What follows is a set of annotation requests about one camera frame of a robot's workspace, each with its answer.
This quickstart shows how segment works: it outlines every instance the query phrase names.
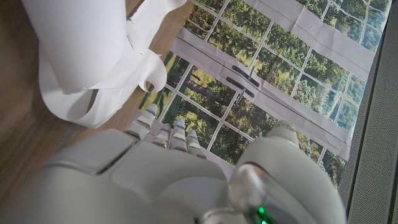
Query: white paper towel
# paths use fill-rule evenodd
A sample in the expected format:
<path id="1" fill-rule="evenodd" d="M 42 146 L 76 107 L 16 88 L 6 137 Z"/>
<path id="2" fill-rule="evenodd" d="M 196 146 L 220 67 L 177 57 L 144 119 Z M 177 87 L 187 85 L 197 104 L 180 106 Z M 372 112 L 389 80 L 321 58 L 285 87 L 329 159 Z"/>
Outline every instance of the white paper towel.
<path id="1" fill-rule="evenodd" d="M 97 128 L 137 86 L 163 89 L 166 69 L 148 48 L 165 15 L 185 2 L 145 0 L 126 22 L 123 0 L 23 0 L 40 40 L 39 86 L 49 110 Z"/>

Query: window pane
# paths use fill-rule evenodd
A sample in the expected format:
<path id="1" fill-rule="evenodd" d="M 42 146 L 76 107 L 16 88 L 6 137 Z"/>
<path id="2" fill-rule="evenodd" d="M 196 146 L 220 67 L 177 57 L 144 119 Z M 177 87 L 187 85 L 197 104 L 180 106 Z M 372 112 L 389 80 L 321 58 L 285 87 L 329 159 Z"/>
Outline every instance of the window pane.
<path id="1" fill-rule="evenodd" d="M 191 69 L 180 92 L 219 118 L 223 117 L 235 94 L 234 90 L 196 67 Z"/>
<path id="2" fill-rule="evenodd" d="M 254 73 L 256 73 L 258 77 L 267 80 L 267 76 L 269 76 L 269 72 L 277 59 L 277 55 L 274 55 L 265 47 L 262 47 L 253 63 L 253 66 L 255 66 Z"/>
<path id="3" fill-rule="evenodd" d="M 365 35 L 363 37 L 362 46 L 373 52 L 376 52 L 381 39 L 381 34 L 375 29 L 366 26 Z"/>
<path id="4" fill-rule="evenodd" d="M 348 14 L 358 19 L 365 20 L 366 4 L 362 0 L 345 0 L 341 3 L 341 8 Z"/>
<path id="5" fill-rule="evenodd" d="M 197 2 L 218 13 L 225 0 L 197 0 Z"/>
<path id="6" fill-rule="evenodd" d="M 226 162 L 235 165 L 249 144 L 250 140 L 222 125 L 210 151 Z"/>
<path id="7" fill-rule="evenodd" d="M 216 17 L 206 10 L 198 6 L 193 6 L 193 10 L 185 22 L 184 27 L 203 40 L 215 19 Z"/>
<path id="8" fill-rule="evenodd" d="M 278 57 L 270 72 L 266 75 L 265 81 L 290 95 L 299 75 L 300 71 Z"/>
<path id="9" fill-rule="evenodd" d="M 343 103 L 343 108 L 338 116 L 337 125 L 352 132 L 358 116 L 358 107 L 348 101 Z"/>
<path id="10" fill-rule="evenodd" d="M 247 99 L 234 104 L 225 120 L 252 138 L 267 136 L 277 121 Z"/>
<path id="11" fill-rule="evenodd" d="M 218 21 L 208 41 L 211 45 L 249 66 L 258 44 L 223 21 Z"/>
<path id="12" fill-rule="evenodd" d="M 175 120 L 179 118 L 185 120 L 186 132 L 194 129 L 198 134 L 200 146 L 207 148 L 217 128 L 218 121 L 196 106 L 183 100 L 181 96 L 176 96 L 162 123 L 169 123 L 173 126 Z"/>
<path id="13" fill-rule="evenodd" d="M 307 44 L 276 23 L 272 25 L 265 44 L 300 68 L 310 50 Z"/>
<path id="14" fill-rule="evenodd" d="M 231 0 L 223 17 L 257 40 L 262 39 L 271 23 L 266 16 L 243 3 L 242 0 Z"/>
<path id="15" fill-rule="evenodd" d="M 150 104 L 155 103 L 158 107 L 156 114 L 156 119 L 157 119 L 159 115 L 162 113 L 166 104 L 169 102 L 172 94 L 173 92 L 166 87 L 163 88 L 163 90 L 160 90 L 159 92 L 156 93 L 154 90 L 154 86 L 150 86 L 149 93 L 145 95 L 143 101 L 139 106 L 139 109 L 146 110 Z"/>
<path id="16" fill-rule="evenodd" d="M 312 141 L 302 133 L 296 131 L 298 144 L 301 150 L 303 150 L 314 162 L 318 162 L 321 155 L 323 146 L 319 145 L 315 141 Z"/>
<path id="17" fill-rule="evenodd" d="M 386 18 L 383 13 L 369 8 L 368 11 L 368 24 L 376 28 L 378 31 L 382 32 L 384 28 L 384 24 L 386 22 Z"/>
<path id="18" fill-rule="evenodd" d="M 189 62 L 180 58 L 173 52 L 169 52 L 164 60 L 167 71 L 167 84 L 171 87 L 177 87 L 182 75 L 189 66 Z"/>
<path id="19" fill-rule="evenodd" d="M 319 18 L 321 18 L 323 11 L 325 10 L 326 5 L 328 4 L 328 0 L 319 0 L 319 1 L 296 0 L 296 1 L 303 4 L 309 11 L 314 13 Z"/>
<path id="20" fill-rule="evenodd" d="M 305 75 L 298 83 L 294 98 L 331 121 L 335 120 L 341 104 L 340 96 Z"/>
<path id="21" fill-rule="evenodd" d="M 323 22 L 336 28 L 342 34 L 358 43 L 361 40 L 364 24 L 361 21 L 344 14 L 334 4 L 330 4 Z"/>
<path id="22" fill-rule="evenodd" d="M 288 95 L 292 93 L 300 75 L 300 71 L 264 47 L 260 50 L 253 66 L 255 66 L 254 72 L 258 77 Z"/>
<path id="23" fill-rule="evenodd" d="M 348 72 L 334 61 L 312 51 L 304 72 L 332 87 L 344 92 L 348 79 Z"/>
<path id="24" fill-rule="evenodd" d="M 371 0 L 370 6 L 375 9 L 386 12 L 391 5 L 391 0 Z"/>
<path id="25" fill-rule="evenodd" d="M 362 81 L 355 75 L 351 76 L 347 90 L 347 98 L 353 100 L 355 103 L 360 104 L 365 90 L 366 82 Z"/>
<path id="26" fill-rule="evenodd" d="M 340 180 L 343 176 L 345 165 L 346 161 L 336 156 L 329 150 L 326 150 L 325 155 L 320 163 L 320 168 L 328 174 L 336 189 L 340 185 Z"/>

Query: trees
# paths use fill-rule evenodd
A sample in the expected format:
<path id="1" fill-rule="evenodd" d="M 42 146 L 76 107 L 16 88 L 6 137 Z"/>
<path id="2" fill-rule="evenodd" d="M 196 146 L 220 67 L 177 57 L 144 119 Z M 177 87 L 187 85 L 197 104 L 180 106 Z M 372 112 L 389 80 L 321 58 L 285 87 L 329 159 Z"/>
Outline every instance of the trees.
<path id="1" fill-rule="evenodd" d="M 336 28 L 347 37 L 357 41 L 361 40 L 363 23 L 355 18 L 347 16 L 340 11 L 334 4 L 330 4 L 325 14 L 324 23 Z"/>
<path id="2" fill-rule="evenodd" d="M 303 65 L 308 50 L 310 49 L 306 43 L 292 33 L 285 31 L 276 23 L 272 25 L 272 29 L 267 36 L 265 44 L 277 53 L 282 54 L 298 67 Z"/>
<path id="3" fill-rule="evenodd" d="M 358 110 L 359 108 L 357 106 L 345 101 L 340 115 L 338 116 L 337 125 L 347 131 L 352 131 L 356 122 L 356 117 L 358 116 Z"/>
<path id="4" fill-rule="evenodd" d="M 368 24 L 378 29 L 378 31 L 382 31 L 383 25 L 387 18 L 384 17 L 383 13 L 369 8 L 368 11 Z"/>
<path id="5" fill-rule="evenodd" d="M 363 37 L 362 46 L 376 52 L 379 47 L 381 34 L 373 28 L 366 26 L 365 36 Z"/>
<path id="6" fill-rule="evenodd" d="M 357 17 L 358 19 L 365 20 L 366 4 L 362 0 L 345 0 L 341 4 L 341 8 L 348 14 Z"/>
<path id="7" fill-rule="evenodd" d="M 298 144 L 301 150 L 304 151 L 312 159 L 312 161 L 318 162 L 323 147 L 315 141 L 312 141 L 302 133 L 298 131 L 296 131 L 296 133 L 298 138 Z"/>
<path id="8" fill-rule="evenodd" d="M 265 137 L 276 119 L 247 99 L 234 104 L 226 121 L 252 138 Z"/>
<path id="9" fill-rule="evenodd" d="M 197 0 L 197 2 L 218 13 L 225 0 Z"/>
<path id="10" fill-rule="evenodd" d="M 297 91 L 294 96 L 296 100 L 305 106 L 312 108 L 312 102 L 316 98 L 315 87 L 308 85 L 308 80 L 302 80 L 297 85 Z"/>
<path id="11" fill-rule="evenodd" d="M 271 23 L 270 19 L 242 0 L 231 0 L 222 16 L 257 40 L 262 39 Z"/>
<path id="12" fill-rule="evenodd" d="M 347 90 L 347 98 L 353 100 L 355 103 L 360 104 L 365 90 L 366 82 L 362 81 L 355 75 L 351 76 Z"/>
<path id="13" fill-rule="evenodd" d="M 180 92 L 220 118 L 235 94 L 235 91 L 196 67 L 191 69 Z"/>
<path id="14" fill-rule="evenodd" d="M 303 4 L 309 11 L 321 18 L 323 11 L 328 4 L 327 0 L 296 0 Z"/>
<path id="15" fill-rule="evenodd" d="M 185 22 L 184 27 L 197 37 L 204 39 L 215 19 L 216 17 L 214 15 L 204 9 L 193 6 L 193 10 Z"/>
<path id="16" fill-rule="evenodd" d="M 249 144 L 250 140 L 223 125 L 210 152 L 235 165 Z"/>
<path id="17" fill-rule="evenodd" d="M 387 11 L 387 8 L 391 5 L 390 0 L 370 0 L 370 6 L 373 8 L 379 9 L 383 12 Z"/>
<path id="18" fill-rule="evenodd" d="M 334 61 L 312 51 L 304 72 L 333 89 L 344 92 L 348 73 Z"/>
<path id="19" fill-rule="evenodd" d="M 334 155 L 329 150 L 326 150 L 320 167 L 328 174 L 336 189 L 340 184 L 345 164 L 346 162 L 342 158 Z"/>
<path id="20" fill-rule="evenodd" d="M 208 42 L 247 67 L 259 46 L 255 41 L 221 20 L 218 21 Z"/>

